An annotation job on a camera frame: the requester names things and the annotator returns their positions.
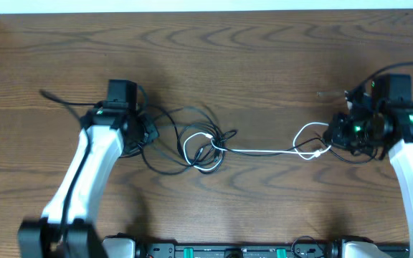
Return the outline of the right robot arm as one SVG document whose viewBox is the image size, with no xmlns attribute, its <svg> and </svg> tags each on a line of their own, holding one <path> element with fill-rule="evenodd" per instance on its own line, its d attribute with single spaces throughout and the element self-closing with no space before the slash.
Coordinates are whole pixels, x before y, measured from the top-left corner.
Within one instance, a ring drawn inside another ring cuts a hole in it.
<svg viewBox="0 0 413 258">
<path fill-rule="evenodd" d="M 385 74 L 345 93 L 347 113 L 333 116 L 327 145 L 383 160 L 389 158 L 401 189 L 413 257 L 413 99 L 409 75 Z"/>
</svg>

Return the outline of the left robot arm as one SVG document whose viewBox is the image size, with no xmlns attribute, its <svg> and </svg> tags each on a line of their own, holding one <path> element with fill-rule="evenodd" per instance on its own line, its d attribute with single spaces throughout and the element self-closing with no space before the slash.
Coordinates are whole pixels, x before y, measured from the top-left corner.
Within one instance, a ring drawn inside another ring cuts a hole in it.
<svg viewBox="0 0 413 258">
<path fill-rule="evenodd" d="M 135 240 L 101 239 L 95 224 L 110 172 L 122 156 L 136 156 L 159 133 L 150 115 L 128 103 L 103 102 L 80 118 L 80 136 L 64 180 L 39 220 L 17 234 L 22 257 L 137 257 Z"/>
</svg>

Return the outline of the clear tape strip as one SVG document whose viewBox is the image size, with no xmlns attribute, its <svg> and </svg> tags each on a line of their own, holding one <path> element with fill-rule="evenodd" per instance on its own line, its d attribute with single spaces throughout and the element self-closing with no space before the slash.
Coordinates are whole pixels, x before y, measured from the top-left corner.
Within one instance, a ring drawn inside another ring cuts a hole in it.
<svg viewBox="0 0 413 258">
<path fill-rule="evenodd" d="M 318 97 L 345 97 L 345 91 L 320 91 L 316 95 Z"/>
</svg>

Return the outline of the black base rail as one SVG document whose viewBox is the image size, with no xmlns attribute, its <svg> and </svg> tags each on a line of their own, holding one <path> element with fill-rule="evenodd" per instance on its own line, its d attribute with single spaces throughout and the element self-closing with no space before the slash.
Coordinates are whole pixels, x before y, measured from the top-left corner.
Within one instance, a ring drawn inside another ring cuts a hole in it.
<svg viewBox="0 0 413 258">
<path fill-rule="evenodd" d="M 329 243 L 300 236 L 279 244 L 182 244 L 145 242 L 124 234 L 103 240 L 109 257 L 135 258 L 286 258 L 286 257 L 413 257 L 413 242 L 376 244 L 361 236 L 343 236 Z"/>
</svg>

